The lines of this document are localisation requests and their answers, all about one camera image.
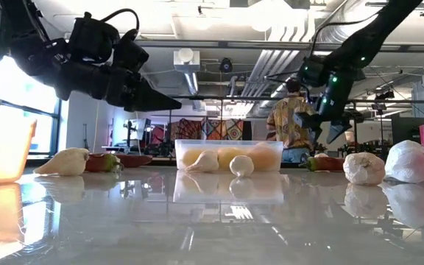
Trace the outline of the large white garlic bulb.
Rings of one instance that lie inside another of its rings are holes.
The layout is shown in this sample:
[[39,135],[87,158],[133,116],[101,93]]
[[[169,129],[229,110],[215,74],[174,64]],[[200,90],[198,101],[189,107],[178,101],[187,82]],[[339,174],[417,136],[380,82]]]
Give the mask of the large white garlic bulb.
[[386,178],[405,183],[424,182],[424,147],[410,140],[395,144],[385,163]]

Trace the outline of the dark background monitor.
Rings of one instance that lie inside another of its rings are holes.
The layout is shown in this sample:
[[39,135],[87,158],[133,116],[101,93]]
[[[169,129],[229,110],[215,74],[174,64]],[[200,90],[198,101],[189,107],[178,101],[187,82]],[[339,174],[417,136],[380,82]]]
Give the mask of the dark background monitor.
[[392,141],[398,144],[410,140],[420,143],[420,126],[424,125],[424,118],[395,117],[392,118]]

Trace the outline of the person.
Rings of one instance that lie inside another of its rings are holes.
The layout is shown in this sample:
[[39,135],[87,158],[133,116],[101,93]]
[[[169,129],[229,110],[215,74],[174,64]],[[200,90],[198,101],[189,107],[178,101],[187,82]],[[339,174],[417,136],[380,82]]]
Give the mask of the person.
[[295,79],[286,82],[288,96],[275,103],[266,120],[268,141],[282,141],[284,163],[300,163],[303,155],[309,155],[313,144],[308,129],[294,121],[295,113],[315,114],[300,93],[300,83]]

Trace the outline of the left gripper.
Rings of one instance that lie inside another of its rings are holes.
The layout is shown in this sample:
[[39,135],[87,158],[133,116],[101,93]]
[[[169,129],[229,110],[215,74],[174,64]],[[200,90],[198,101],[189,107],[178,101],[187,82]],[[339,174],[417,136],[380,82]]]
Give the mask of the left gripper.
[[177,110],[182,106],[176,99],[153,89],[139,73],[119,67],[89,66],[85,92],[127,112]]

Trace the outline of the red dish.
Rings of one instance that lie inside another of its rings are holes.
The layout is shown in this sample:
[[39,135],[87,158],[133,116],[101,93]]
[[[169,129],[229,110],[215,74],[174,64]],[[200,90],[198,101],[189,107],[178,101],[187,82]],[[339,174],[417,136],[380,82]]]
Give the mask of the red dish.
[[117,154],[116,157],[120,160],[125,168],[137,168],[152,162],[152,157],[148,155]]

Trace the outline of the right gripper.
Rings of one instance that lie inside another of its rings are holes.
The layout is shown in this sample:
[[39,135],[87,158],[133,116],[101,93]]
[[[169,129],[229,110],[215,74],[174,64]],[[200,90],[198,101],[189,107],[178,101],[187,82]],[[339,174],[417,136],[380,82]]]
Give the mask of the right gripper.
[[[329,121],[327,144],[333,143],[341,134],[351,129],[349,118],[344,116],[345,105],[353,87],[353,79],[328,79],[318,105],[318,125]],[[311,147],[315,147],[322,133],[320,127],[309,129]]]

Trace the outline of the black metal rack frame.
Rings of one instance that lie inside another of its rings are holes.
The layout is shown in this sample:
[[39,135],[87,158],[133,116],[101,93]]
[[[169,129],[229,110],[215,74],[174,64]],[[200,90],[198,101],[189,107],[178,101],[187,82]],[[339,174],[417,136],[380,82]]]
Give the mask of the black metal rack frame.
[[[205,100],[217,100],[220,102],[223,101],[231,101],[231,102],[259,102],[259,101],[277,101],[279,100],[279,98],[277,97],[250,97],[250,96],[232,96],[232,97],[226,97],[226,96],[200,96],[200,95],[196,95],[196,96],[172,96],[171,98],[176,99],[178,102],[180,102],[181,99],[187,99],[190,101],[198,101],[198,102],[202,102]],[[318,110],[318,105],[319,105],[319,101],[320,101],[320,97],[307,97],[305,100],[311,104],[312,108],[316,111],[315,114],[317,114],[317,110]],[[347,104],[345,105],[348,106],[350,104],[356,104],[356,103],[374,103],[374,104],[378,104],[378,105],[382,105],[384,103],[386,103],[386,101],[382,100],[382,99],[348,99]],[[357,116],[357,111],[356,110],[347,110],[346,108],[344,108],[344,116],[348,117],[349,120],[354,119],[354,117]]]

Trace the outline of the colourful wall tapestry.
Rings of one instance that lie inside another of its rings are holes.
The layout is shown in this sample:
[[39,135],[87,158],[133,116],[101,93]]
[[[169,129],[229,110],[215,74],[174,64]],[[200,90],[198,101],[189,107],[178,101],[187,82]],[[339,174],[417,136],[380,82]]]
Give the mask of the colourful wall tapestry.
[[226,140],[240,141],[243,139],[244,122],[241,119],[209,119],[201,121],[181,119],[171,123],[171,140]]

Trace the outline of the silver ceiling duct pipes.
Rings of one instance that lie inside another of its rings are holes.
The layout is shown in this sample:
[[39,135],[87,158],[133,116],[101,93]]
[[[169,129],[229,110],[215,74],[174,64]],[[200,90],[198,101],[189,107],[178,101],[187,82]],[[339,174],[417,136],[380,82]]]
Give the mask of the silver ceiling duct pipes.
[[[290,26],[272,26],[267,41],[272,42],[300,42],[305,40],[308,30],[314,32],[314,25],[308,27],[308,19],[294,22]],[[268,88],[269,83],[264,77],[283,72],[299,52],[297,50],[270,50],[264,49],[255,64],[241,96],[259,97]]]

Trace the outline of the background robot workstation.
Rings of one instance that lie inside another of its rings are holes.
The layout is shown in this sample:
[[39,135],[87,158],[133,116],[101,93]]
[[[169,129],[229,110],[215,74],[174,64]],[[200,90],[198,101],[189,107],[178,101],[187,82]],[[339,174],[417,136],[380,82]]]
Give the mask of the background robot workstation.
[[123,124],[127,130],[124,152],[142,155],[150,142],[151,121],[149,119],[129,119]]

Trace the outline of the clear plastic bin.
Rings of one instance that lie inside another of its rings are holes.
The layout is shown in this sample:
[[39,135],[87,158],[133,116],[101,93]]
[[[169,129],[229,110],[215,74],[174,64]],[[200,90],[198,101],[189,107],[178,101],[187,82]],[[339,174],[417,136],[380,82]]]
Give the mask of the clear plastic bin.
[[212,150],[218,153],[218,150],[225,147],[234,147],[237,149],[243,149],[246,153],[250,151],[256,144],[265,142],[273,145],[276,149],[281,151],[281,160],[283,152],[282,141],[225,141],[225,140],[186,140],[179,139],[174,142],[175,157],[177,161],[177,168],[180,170],[185,169],[184,165],[180,161],[181,156],[187,149],[203,149]]

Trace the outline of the large bright window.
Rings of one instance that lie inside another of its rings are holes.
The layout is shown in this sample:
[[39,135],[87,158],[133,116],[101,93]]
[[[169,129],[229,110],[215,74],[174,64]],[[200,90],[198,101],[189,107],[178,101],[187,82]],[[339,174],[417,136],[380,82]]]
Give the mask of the large bright window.
[[30,154],[53,155],[57,151],[60,100],[52,87],[25,74],[11,57],[0,61],[0,112],[37,121]]

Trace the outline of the red pepper green stem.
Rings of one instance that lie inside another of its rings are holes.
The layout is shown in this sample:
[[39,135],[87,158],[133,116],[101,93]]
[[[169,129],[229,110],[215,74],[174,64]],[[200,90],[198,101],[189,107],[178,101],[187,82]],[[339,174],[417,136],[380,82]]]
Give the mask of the red pepper green stem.
[[306,162],[301,163],[300,167],[304,167],[310,172],[342,172],[344,161],[344,158],[310,157]]
[[110,153],[89,154],[85,170],[87,172],[121,172],[124,170],[124,165],[119,158]]

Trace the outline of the orange plastic bin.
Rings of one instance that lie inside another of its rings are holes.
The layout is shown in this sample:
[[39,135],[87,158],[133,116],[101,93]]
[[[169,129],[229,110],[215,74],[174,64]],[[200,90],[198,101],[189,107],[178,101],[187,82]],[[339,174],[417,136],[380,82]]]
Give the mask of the orange plastic bin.
[[35,119],[0,112],[0,183],[21,177],[36,125]]

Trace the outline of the white ceiling unit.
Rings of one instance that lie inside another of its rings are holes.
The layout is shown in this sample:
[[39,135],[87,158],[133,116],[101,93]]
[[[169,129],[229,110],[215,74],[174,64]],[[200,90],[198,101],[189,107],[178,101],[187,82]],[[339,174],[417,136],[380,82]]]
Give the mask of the white ceiling unit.
[[200,54],[190,48],[181,48],[174,51],[174,69],[185,77],[188,91],[191,96],[198,94],[197,72],[200,71]]

